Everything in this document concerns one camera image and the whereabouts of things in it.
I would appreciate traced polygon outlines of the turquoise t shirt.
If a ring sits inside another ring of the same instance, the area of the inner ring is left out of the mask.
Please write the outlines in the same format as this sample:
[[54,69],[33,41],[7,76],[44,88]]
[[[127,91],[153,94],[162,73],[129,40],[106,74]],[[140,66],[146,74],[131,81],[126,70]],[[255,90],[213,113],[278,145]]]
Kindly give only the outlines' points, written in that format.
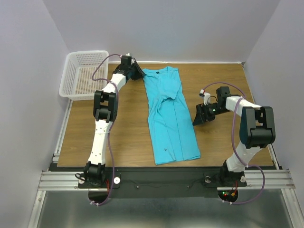
[[144,69],[148,126],[157,165],[200,158],[177,68]]

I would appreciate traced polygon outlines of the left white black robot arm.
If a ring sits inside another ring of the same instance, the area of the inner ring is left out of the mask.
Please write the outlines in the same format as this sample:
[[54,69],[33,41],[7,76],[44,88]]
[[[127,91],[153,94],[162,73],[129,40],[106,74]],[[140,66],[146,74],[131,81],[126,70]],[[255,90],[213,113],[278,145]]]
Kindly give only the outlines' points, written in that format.
[[84,167],[83,181],[95,187],[105,184],[105,150],[111,127],[118,114],[119,90],[131,79],[138,80],[145,76],[135,58],[130,54],[121,55],[121,63],[112,73],[112,78],[102,79],[107,85],[95,91],[93,116],[95,134],[90,156]]

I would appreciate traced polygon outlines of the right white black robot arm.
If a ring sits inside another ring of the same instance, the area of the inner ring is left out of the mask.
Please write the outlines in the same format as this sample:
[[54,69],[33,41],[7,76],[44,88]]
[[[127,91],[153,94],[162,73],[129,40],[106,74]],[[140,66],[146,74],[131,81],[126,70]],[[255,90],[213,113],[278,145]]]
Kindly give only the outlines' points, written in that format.
[[216,115],[233,112],[240,116],[238,145],[232,142],[233,154],[224,161],[216,184],[229,186],[244,183],[245,168],[251,159],[263,148],[275,141],[276,131],[273,108],[260,106],[246,100],[242,95],[233,95],[229,87],[221,86],[216,90],[216,102],[211,103],[211,94],[202,89],[199,95],[203,103],[196,105],[196,116],[193,125],[201,125],[215,120]]

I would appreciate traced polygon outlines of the white perforated plastic basket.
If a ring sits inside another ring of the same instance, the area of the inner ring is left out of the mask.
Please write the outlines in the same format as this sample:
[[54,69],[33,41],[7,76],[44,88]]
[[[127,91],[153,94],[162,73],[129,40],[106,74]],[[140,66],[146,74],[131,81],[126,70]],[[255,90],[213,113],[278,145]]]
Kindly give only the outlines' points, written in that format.
[[109,53],[105,50],[78,51],[67,55],[59,95],[73,101],[93,100],[96,90],[105,87]]

